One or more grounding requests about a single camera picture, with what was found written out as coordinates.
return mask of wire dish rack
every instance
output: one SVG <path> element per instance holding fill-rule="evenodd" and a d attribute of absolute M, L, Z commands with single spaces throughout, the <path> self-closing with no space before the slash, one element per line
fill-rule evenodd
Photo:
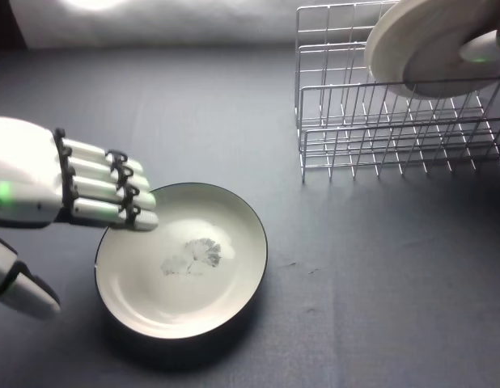
<path fill-rule="evenodd" d="M 473 169 L 480 162 L 500 163 L 500 77 L 468 95 L 417 99 L 423 83 L 443 92 L 452 82 L 485 84 L 483 79 L 414 82 L 411 98 L 389 90 L 367 71 L 364 51 L 377 21 L 397 0 L 297 10 L 294 107 L 302 180 L 306 171 L 347 167 L 356 178 L 359 167 L 459 164 Z"/>

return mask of green light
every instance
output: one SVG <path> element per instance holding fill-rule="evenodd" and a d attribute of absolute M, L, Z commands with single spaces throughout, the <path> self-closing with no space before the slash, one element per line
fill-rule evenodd
<path fill-rule="evenodd" d="M 0 205 L 10 205 L 13 202 L 11 182 L 0 182 Z"/>

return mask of plate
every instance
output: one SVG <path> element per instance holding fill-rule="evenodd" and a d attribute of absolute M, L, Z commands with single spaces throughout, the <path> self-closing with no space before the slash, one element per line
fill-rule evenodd
<path fill-rule="evenodd" d="M 265 229 L 224 188 L 179 183 L 152 193 L 157 229 L 104 233 L 95 258 L 99 294 L 138 334 L 170 340 L 212 331 L 257 291 L 268 261 Z"/>
<path fill-rule="evenodd" d="M 365 63 L 377 82 L 401 82 L 389 90 L 408 98 L 417 81 L 494 78 L 499 63 L 467 62 L 459 50 L 498 27 L 500 0 L 401 0 L 373 28 Z M 464 95 L 493 81 L 421 83 L 414 96 Z"/>

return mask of white backdrop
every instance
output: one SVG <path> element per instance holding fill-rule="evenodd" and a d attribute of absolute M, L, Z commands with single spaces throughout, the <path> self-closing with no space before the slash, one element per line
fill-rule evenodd
<path fill-rule="evenodd" d="M 329 3 L 350 2 L 329 0 Z M 28 47 L 279 43 L 324 0 L 11 0 Z"/>

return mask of dark gray table surface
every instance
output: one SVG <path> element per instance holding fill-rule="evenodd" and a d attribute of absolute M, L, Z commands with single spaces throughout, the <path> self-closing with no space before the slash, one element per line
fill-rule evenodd
<path fill-rule="evenodd" d="M 125 150 L 153 187 L 228 188 L 269 240 L 240 338 L 177 373 L 108 339 L 102 230 L 0 230 L 62 304 L 49 323 L 0 306 L 0 386 L 500 387 L 500 169 L 313 172 L 303 186 L 293 71 L 291 48 L 0 54 L 0 115 Z"/>

